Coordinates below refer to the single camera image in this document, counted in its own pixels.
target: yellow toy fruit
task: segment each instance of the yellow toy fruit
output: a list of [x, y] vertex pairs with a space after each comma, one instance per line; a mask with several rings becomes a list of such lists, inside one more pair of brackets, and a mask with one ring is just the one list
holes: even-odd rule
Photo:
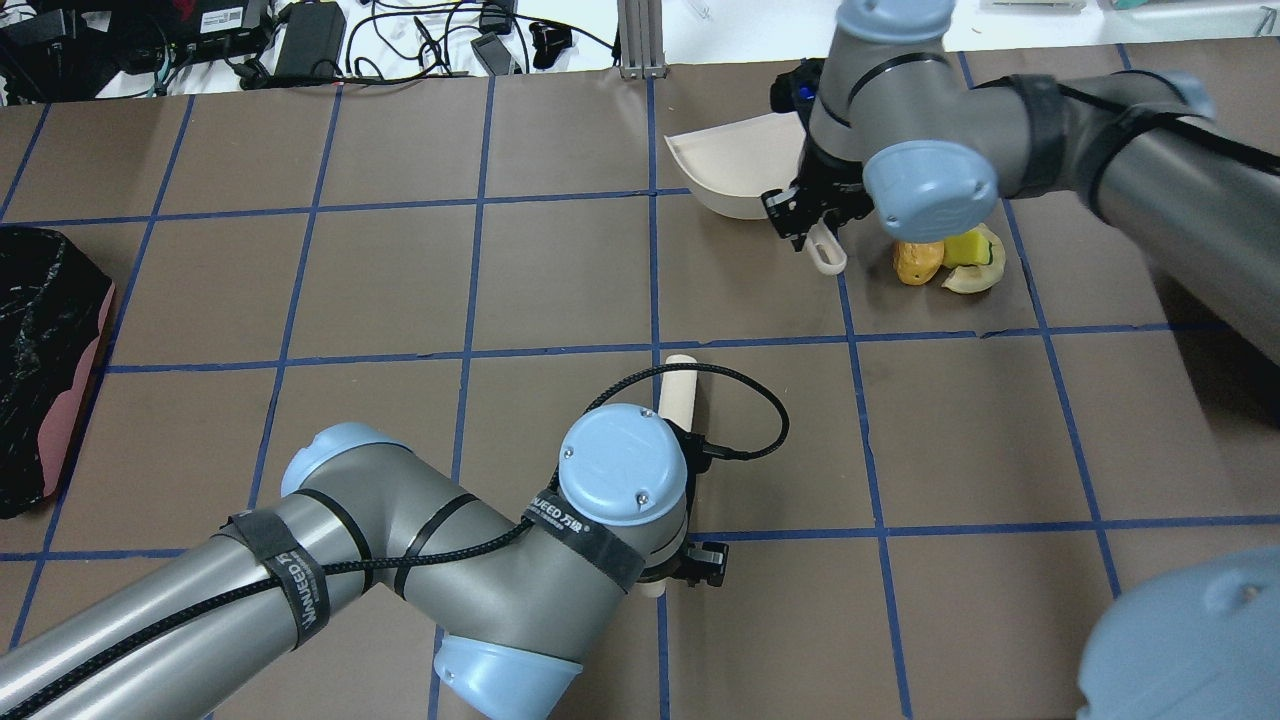
[[984, 224], [979, 224], [970, 232], [982, 233], [991, 242], [991, 263], [987, 265], [960, 265], [951, 270], [942, 287], [960, 295], [991, 290], [1000, 282], [1000, 278], [1005, 277], [1005, 245], [1000, 241], [1000, 236], [991, 232], [991, 228]]
[[906, 284], [924, 284], [942, 266], [943, 242], [895, 242], [893, 272]]
[[942, 264], [947, 268], [957, 265], [989, 265], [991, 240], [982, 233], [984, 228], [986, 225], [978, 225], [966, 233], [943, 238], [942, 242], [946, 246], [946, 254], [942, 256]]

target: white label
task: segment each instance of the white label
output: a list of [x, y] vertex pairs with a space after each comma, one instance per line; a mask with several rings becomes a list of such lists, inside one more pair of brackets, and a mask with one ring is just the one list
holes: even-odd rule
[[211, 10], [200, 15], [200, 35], [205, 35], [206, 32], [218, 32], [220, 29], [239, 29], [242, 19], [244, 19], [243, 8]]

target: light blue joint cap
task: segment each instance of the light blue joint cap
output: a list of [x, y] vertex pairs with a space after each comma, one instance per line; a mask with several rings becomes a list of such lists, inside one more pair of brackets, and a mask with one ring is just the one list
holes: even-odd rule
[[348, 450], [365, 445], [397, 445], [408, 450], [407, 445], [387, 437], [364, 423], [338, 423], [332, 428], [320, 430], [316, 437], [311, 438], [311, 445], [293, 455], [293, 460], [289, 460], [289, 466], [284, 469], [284, 478], [280, 479], [280, 497], [302, 487], [302, 483], [320, 465]]
[[545, 720], [582, 671], [577, 662], [471, 638], [444, 635], [440, 682], [490, 720]]
[[1187, 70], [1155, 70], [1155, 73], [1178, 88], [1188, 108], [1211, 120], [1217, 120], [1217, 104], [1198, 77]]
[[845, 0], [836, 26], [867, 42], [928, 42], [946, 35], [955, 6], [955, 0]]
[[937, 242], [987, 219], [1000, 197], [996, 169], [975, 150], [942, 140], [913, 140], [867, 161], [863, 183], [881, 224], [897, 240]]
[[1093, 628], [1076, 720], [1280, 717], [1280, 546], [1175, 570]]
[[561, 493], [605, 525], [641, 525], [685, 495], [685, 455], [657, 413], [625, 402], [573, 423], [561, 445]]

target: metal post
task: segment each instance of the metal post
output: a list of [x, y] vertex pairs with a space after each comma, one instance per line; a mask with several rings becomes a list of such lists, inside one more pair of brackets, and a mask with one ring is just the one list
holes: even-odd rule
[[662, 53], [662, 0], [618, 0], [618, 41], [623, 79], [667, 77]]

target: black trash bag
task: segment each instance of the black trash bag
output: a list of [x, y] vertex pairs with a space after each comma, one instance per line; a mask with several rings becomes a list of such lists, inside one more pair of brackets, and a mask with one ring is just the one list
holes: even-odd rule
[[64, 234], [0, 228], [0, 518], [45, 497], [40, 427], [72, 388], [110, 290]]

